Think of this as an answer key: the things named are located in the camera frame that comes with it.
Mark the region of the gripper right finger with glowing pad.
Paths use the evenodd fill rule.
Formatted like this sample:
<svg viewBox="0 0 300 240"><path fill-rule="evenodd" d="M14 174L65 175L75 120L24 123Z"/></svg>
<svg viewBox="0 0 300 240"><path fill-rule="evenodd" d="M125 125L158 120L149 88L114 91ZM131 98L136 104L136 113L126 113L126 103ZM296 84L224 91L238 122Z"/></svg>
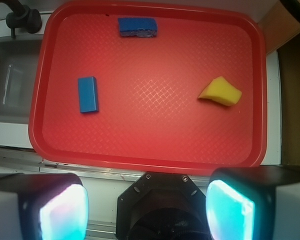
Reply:
<svg viewBox="0 0 300 240"><path fill-rule="evenodd" d="M218 168L205 205L214 240L300 240L300 166Z"/></svg>

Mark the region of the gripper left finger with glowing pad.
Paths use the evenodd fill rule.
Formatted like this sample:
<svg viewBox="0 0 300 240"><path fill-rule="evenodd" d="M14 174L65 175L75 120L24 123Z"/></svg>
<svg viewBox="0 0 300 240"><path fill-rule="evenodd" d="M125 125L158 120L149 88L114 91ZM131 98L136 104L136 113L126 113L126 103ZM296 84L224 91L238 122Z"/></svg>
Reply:
<svg viewBox="0 0 300 240"><path fill-rule="evenodd" d="M0 173L0 240L83 240L88 192L73 173Z"/></svg>

